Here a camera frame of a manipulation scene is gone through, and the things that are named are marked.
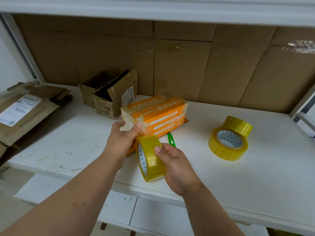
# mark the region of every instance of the left hand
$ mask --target left hand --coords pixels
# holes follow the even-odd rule
[[[130,131],[122,132],[120,131],[120,127],[124,126],[125,123],[125,121],[119,121],[112,125],[111,133],[102,153],[102,155],[113,158],[117,161],[119,169],[123,167],[126,155],[133,140],[142,130],[142,123],[138,122]]]

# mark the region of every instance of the fingernail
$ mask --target fingernail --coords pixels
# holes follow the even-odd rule
[[[159,152],[162,150],[162,148],[159,147],[159,146],[156,146],[156,147],[154,148],[154,150],[155,150],[157,153],[159,153]]]

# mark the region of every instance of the tape core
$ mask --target tape core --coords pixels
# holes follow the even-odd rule
[[[229,148],[238,149],[243,146],[243,139],[232,131],[219,131],[217,138],[223,145]]]
[[[138,146],[138,152],[139,152],[139,159],[140,159],[140,165],[141,165],[141,170],[145,175],[147,175],[147,162],[146,162],[146,156],[144,155],[143,148],[141,144],[139,143]]]

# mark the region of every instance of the forearm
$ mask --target forearm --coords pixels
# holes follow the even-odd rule
[[[183,195],[195,236],[244,236],[204,185]]]
[[[71,181],[7,228],[5,235],[89,236],[117,173],[117,163],[100,156]]]

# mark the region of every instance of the wall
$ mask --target wall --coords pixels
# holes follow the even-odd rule
[[[139,94],[289,113],[315,83],[315,29],[14,15],[45,80],[139,69]]]
[[[22,57],[0,20],[0,92],[20,82],[33,80]]]

